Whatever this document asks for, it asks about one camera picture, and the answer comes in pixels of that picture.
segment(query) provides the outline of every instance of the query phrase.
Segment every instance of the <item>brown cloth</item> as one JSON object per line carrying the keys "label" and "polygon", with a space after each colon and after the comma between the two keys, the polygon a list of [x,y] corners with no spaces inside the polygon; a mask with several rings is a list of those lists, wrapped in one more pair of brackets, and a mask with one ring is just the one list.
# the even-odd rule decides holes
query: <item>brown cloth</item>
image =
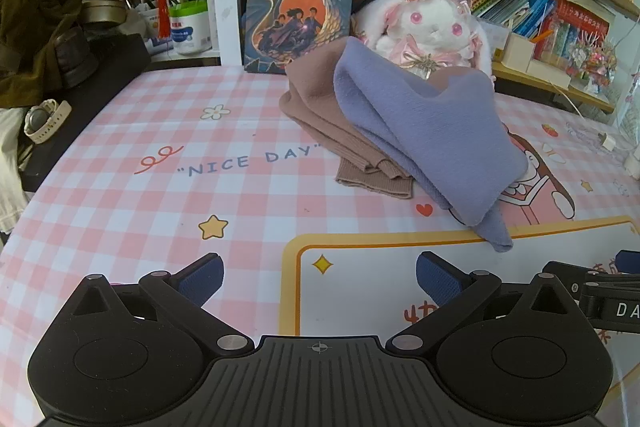
{"label": "brown cloth", "polygon": [[62,89],[54,40],[81,8],[82,0],[0,0],[0,107],[38,105]]}
{"label": "brown cloth", "polygon": [[290,63],[280,109],[342,159],[336,181],[395,198],[412,197],[413,179],[345,118],[334,93],[334,71],[347,39],[329,42]]}

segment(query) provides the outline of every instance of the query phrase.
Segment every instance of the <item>white watch strap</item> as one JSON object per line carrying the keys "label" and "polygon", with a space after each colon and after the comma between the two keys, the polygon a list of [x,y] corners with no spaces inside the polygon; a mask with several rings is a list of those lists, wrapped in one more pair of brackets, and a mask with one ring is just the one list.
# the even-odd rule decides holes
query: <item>white watch strap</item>
{"label": "white watch strap", "polygon": [[33,134],[29,134],[28,126],[24,128],[24,133],[35,143],[44,143],[51,138],[71,113],[71,106],[66,100],[63,100],[60,105],[55,100],[45,100],[40,106],[51,113],[47,123]]}

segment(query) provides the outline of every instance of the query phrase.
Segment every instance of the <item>yellow star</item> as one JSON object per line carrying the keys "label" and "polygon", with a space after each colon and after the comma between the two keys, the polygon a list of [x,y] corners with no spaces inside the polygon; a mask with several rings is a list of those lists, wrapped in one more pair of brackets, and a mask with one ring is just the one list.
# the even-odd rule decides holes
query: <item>yellow star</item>
{"label": "yellow star", "polygon": [[218,216],[211,216],[204,223],[200,223],[198,228],[202,230],[203,239],[211,239],[212,237],[222,239],[225,237],[224,230],[228,224],[228,221],[222,221],[218,219]]}
{"label": "yellow star", "polygon": [[327,270],[329,270],[330,267],[332,267],[334,265],[334,263],[329,263],[329,261],[327,261],[326,257],[324,256],[324,254],[322,254],[318,260],[312,264],[312,266],[315,266],[316,268],[318,268],[320,270],[320,273],[322,275],[324,275],[324,272],[326,272]]}

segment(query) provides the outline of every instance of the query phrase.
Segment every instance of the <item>blue gripper pad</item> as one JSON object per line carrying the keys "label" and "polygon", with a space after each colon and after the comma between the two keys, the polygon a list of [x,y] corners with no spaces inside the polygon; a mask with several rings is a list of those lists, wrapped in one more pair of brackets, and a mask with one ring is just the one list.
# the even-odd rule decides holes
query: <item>blue gripper pad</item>
{"label": "blue gripper pad", "polygon": [[225,267],[222,259],[216,254],[208,254],[196,263],[202,263],[202,265],[184,277],[181,277],[180,272],[174,277],[177,279],[178,293],[201,307],[222,286]]}
{"label": "blue gripper pad", "polygon": [[640,273],[640,252],[620,250],[616,256],[616,268],[622,273]]}
{"label": "blue gripper pad", "polygon": [[415,276],[420,288],[438,306],[443,306],[468,287],[472,279],[452,264],[431,252],[422,252],[415,263]]}

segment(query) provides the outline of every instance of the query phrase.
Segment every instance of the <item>red tassel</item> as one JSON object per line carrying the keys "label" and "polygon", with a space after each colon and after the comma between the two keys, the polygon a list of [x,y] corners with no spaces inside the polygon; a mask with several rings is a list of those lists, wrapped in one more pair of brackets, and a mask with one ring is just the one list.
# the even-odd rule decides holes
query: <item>red tassel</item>
{"label": "red tassel", "polygon": [[166,0],[158,1],[158,38],[167,39],[171,36],[171,25],[169,23],[169,7]]}

